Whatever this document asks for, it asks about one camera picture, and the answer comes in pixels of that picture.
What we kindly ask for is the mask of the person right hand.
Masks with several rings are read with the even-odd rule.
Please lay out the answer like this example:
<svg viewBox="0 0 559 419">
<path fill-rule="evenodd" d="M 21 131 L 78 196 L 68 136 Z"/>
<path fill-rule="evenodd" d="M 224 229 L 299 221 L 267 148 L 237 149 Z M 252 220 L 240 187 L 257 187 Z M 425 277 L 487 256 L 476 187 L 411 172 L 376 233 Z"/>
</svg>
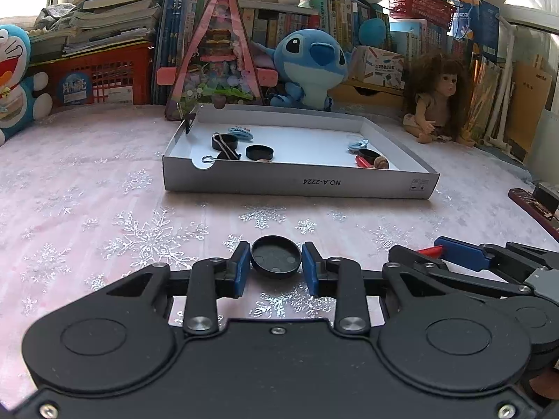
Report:
<svg viewBox="0 0 559 419">
<path fill-rule="evenodd" d="M 542 372 L 535 378 L 528 381 L 526 390 L 541 407 L 547 407 L 553 402 L 559 400 L 559 373 L 558 369 L 553 367 Z"/>
</svg>

